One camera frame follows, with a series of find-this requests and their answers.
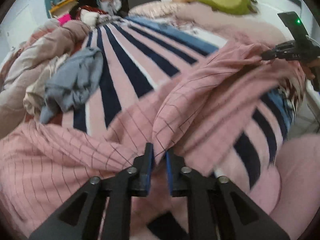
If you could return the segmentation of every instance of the screw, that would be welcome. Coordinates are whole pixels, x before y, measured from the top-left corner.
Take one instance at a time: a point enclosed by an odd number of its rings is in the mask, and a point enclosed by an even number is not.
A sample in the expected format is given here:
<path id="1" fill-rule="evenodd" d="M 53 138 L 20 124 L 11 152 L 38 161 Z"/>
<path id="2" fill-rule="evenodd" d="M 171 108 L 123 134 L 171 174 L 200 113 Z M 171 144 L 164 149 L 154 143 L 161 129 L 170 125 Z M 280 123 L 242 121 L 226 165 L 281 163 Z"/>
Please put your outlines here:
<path id="1" fill-rule="evenodd" d="M 184 174 L 190 173 L 191 171 L 192 171 L 191 168 L 189 168 L 187 166 L 181 168 L 181 172 Z"/>
<path id="2" fill-rule="evenodd" d="M 222 184 L 226 184 L 226 183 L 229 182 L 229 178 L 226 177 L 226 176 L 221 176 L 221 177 L 219 177 L 219 181 L 220 181 L 220 183 L 222 183 Z"/>
<path id="3" fill-rule="evenodd" d="M 136 173 L 138 170 L 137 170 L 137 168 L 135 168 L 135 167 L 130 167 L 130 168 L 128 168 L 127 169 L 127 172 L 129 173 L 129 174 L 134 174 L 134 173 Z"/>
<path id="4" fill-rule="evenodd" d="M 91 183 L 92 185 L 98 184 L 99 181 L 100 181 L 100 178 L 99 178 L 99 177 L 92 177 L 92 178 L 90 179 L 90 183 Z"/>

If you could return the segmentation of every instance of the pink grid-patterned cloth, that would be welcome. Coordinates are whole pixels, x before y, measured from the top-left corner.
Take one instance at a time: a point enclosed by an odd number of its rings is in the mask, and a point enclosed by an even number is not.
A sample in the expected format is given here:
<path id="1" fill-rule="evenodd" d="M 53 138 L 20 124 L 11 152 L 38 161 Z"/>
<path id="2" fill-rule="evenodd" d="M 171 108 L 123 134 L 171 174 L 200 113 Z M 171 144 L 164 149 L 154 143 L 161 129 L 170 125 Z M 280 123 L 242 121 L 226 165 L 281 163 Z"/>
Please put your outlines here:
<path id="1" fill-rule="evenodd" d="M 304 85 L 298 64 L 262 63 L 258 55 L 266 49 L 261 44 L 228 43 L 193 72 L 181 74 L 119 113 L 104 139 L 33 120 L 19 126 L 0 141 L 0 200 L 8 223 L 29 236 L 90 177 L 108 178 L 131 166 L 146 142 L 154 144 L 158 167 L 150 195 L 132 201 L 132 236 L 152 239 L 150 233 L 141 232 L 168 210 L 187 214 L 184 198 L 170 198 L 161 162 L 172 146 L 188 166 L 206 176 L 219 169 L 248 192 L 243 186 L 248 177 L 234 142 L 255 109 L 261 108 L 262 94 L 283 78 Z M 261 169 L 268 167 L 265 159 Z M 236 169 L 230 171 L 234 164 Z"/>

